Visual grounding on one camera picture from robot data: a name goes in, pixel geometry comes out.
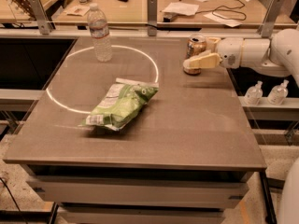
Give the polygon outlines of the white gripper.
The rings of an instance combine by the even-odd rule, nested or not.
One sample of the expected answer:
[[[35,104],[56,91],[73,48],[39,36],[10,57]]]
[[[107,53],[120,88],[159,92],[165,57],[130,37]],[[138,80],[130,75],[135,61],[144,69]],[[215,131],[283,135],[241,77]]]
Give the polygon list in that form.
[[[206,39],[206,50],[208,55],[193,56],[183,63],[184,68],[208,69],[220,65],[224,68],[236,69],[241,62],[241,48],[243,38],[228,37],[221,40],[219,37],[208,37]]]

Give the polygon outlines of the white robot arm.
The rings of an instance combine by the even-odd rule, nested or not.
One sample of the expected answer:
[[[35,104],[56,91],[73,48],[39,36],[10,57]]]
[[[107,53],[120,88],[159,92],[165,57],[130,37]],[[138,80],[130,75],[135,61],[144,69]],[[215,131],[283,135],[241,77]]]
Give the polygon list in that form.
[[[204,37],[193,35],[183,71],[197,75],[203,69],[247,67],[262,75],[290,75],[299,85],[299,32],[285,29],[270,38]],[[295,161],[283,185],[279,214],[273,209],[266,174],[260,174],[269,224],[299,224],[299,160]]]

